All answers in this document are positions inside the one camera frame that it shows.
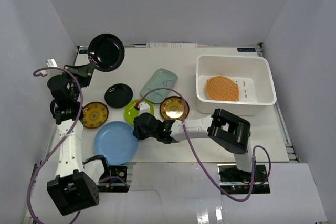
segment black bowl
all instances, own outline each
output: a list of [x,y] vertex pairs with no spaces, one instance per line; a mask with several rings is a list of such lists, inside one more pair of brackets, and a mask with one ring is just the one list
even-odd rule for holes
[[105,92],[105,102],[108,106],[120,109],[132,101],[133,91],[130,86],[118,83],[107,89]]
[[125,48],[120,39],[112,34],[101,34],[94,38],[88,48],[90,62],[96,69],[110,72],[118,68],[125,57]]

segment white tabletop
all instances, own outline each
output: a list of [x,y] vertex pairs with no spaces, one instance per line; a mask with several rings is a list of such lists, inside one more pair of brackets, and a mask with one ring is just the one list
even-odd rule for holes
[[[140,98],[140,90],[158,68],[165,68],[178,75],[179,79],[174,87],[187,100],[190,106],[188,119],[199,119],[207,116],[197,110],[196,96],[196,59],[201,54],[239,55],[233,48],[137,48],[126,49],[122,65],[113,72],[100,72],[93,74],[89,87],[83,88],[84,104],[93,101],[104,101],[104,94],[108,87],[116,83],[125,83],[133,90],[133,99]],[[79,54],[76,65],[87,64],[86,54]],[[162,119],[159,114],[159,105],[154,105],[155,116]],[[125,121],[124,109],[109,108],[107,122]],[[251,123],[251,145],[264,146],[272,162],[289,161],[282,138],[281,129],[275,114],[275,108],[270,106],[262,110],[257,116],[245,116]],[[94,155],[94,139],[98,129],[84,128],[82,134],[83,160]],[[194,139],[193,145],[204,162],[234,162],[233,154],[227,152],[209,138]],[[257,161],[266,162],[266,155],[257,150]],[[57,160],[58,154],[51,160]],[[173,144],[163,144],[153,138],[140,141],[139,149],[130,162],[194,162],[191,149],[187,141]]]

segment lime green bowl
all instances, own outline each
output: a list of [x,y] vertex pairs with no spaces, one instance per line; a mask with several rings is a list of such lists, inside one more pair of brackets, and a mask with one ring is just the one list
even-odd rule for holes
[[[136,99],[131,101],[129,104],[127,104],[125,111],[124,111],[124,117],[126,122],[128,122],[129,124],[134,126],[134,118],[137,117],[139,115],[139,110],[136,110],[134,107],[136,105],[137,102],[139,102],[140,99]],[[154,115],[154,107],[152,105],[151,102],[147,101],[146,99],[143,100],[144,102],[146,102],[149,107],[150,107],[150,113],[152,115]]]

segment mint green tray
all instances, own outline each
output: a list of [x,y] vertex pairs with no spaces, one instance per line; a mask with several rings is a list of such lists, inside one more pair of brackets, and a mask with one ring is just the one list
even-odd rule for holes
[[[143,86],[140,95],[143,97],[148,91],[156,88],[173,88],[178,76],[166,69],[159,68],[153,76]],[[146,96],[146,99],[152,103],[161,103],[169,94],[169,90],[156,90]]]

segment blue plate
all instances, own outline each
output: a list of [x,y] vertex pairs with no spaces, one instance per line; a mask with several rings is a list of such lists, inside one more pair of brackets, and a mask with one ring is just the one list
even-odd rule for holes
[[133,127],[120,121],[105,124],[94,139],[96,154],[104,155],[110,165],[131,160],[139,144],[133,136]]

